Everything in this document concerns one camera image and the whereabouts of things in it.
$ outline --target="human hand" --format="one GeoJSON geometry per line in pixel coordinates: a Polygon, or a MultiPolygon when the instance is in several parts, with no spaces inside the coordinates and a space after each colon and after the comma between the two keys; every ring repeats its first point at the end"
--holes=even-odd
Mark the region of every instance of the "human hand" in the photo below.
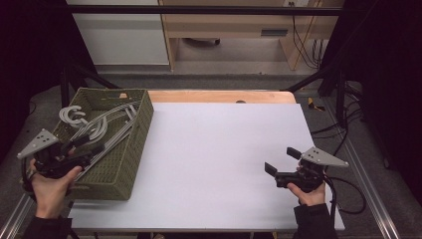
{"type": "Polygon", "coordinates": [[[299,199],[301,204],[314,206],[325,203],[325,182],[309,193],[303,192],[299,187],[291,182],[288,184],[288,189],[299,199]]]}
{"type": "MultiPolygon", "coordinates": [[[[35,159],[31,160],[31,169],[35,168],[35,159]]],[[[82,171],[80,166],[74,167],[65,176],[59,179],[46,178],[40,173],[32,176],[32,186],[37,198],[35,216],[46,219],[56,219],[64,207],[66,192],[74,184],[75,178],[82,171]]]]}

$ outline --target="white table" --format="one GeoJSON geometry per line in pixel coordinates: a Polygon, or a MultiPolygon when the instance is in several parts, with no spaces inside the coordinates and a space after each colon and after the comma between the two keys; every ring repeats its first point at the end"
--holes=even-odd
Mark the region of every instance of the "white table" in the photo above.
{"type": "MultiPolygon", "coordinates": [[[[297,104],[154,103],[128,201],[77,200],[77,230],[278,231],[297,228],[298,200],[264,162],[295,171],[288,146],[313,141],[297,104]]],[[[326,199],[330,200],[329,190],[326,199]]],[[[344,229],[337,213],[335,228],[344,229]]]]}

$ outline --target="sleeve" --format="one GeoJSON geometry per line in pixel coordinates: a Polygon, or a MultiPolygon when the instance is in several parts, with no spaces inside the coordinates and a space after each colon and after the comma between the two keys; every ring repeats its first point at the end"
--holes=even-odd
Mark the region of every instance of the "sleeve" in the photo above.
{"type": "Polygon", "coordinates": [[[34,217],[25,230],[24,239],[66,239],[71,232],[72,219],[43,219],[34,217]]]}
{"type": "Polygon", "coordinates": [[[295,207],[298,231],[294,239],[337,239],[326,204],[295,207]]]}

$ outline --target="white cabinet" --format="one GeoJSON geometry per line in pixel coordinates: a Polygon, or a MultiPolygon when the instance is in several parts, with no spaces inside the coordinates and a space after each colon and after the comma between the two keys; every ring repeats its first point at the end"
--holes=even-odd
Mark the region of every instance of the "white cabinet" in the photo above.
{"type": "MultiPolygon", "coordinates": [[[[157,5],[155,0],[68,0],[68,4],[157,5]]],[[[96,66],[168,65],[158,14],[74,14],[96,66]]]]}

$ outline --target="green basket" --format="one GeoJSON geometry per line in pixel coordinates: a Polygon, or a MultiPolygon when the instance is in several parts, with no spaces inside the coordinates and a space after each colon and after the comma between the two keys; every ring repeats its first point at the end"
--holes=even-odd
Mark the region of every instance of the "green basket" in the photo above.
{"type": "MultiPolygon", "coordinates": [[[[130,135],[97,162],[72,189],[72,199],[128,200],[136,178],[143,147],[151,124],[154,109],[148,91],[140,89],[100,90],[80,88],[71,106],[80,106],[90,121],[115,107],[131,102],[141,102],[130,135]]],[[[122,126],[127,118],[114,119],[108,124],[105,143],[122,126]]],[[[68,141],[77,129],[60,121],[53,135],[68,141]]]]}

